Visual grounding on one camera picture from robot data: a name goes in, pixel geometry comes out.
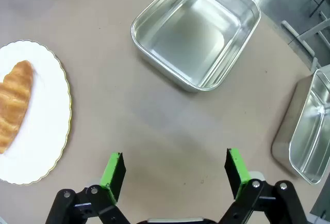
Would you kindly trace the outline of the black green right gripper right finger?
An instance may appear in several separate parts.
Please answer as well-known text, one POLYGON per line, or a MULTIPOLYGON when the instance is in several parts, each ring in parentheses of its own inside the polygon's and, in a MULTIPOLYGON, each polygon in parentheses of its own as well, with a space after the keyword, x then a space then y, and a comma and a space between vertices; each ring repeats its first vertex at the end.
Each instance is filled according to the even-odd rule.
POLYGON ((247 223, 253 212, 263 212, 269 223, 308 223, 290 181, 270 185, 252 178, 238 149, 228 148, 224 165, 234 202, 219 223, 247 223))

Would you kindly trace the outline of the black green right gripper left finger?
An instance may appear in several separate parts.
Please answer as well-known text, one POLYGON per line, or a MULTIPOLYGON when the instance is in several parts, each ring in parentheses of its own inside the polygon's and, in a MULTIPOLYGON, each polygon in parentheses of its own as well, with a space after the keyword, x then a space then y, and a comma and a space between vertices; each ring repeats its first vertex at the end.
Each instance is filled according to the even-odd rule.
POLYGON ((92 217, 102 223, 129 223, 117 207, 125 173, 123 154, 112 153, 98 184, 78 193, 72 189, 57 193, 46 223, 86 223, 92 217))

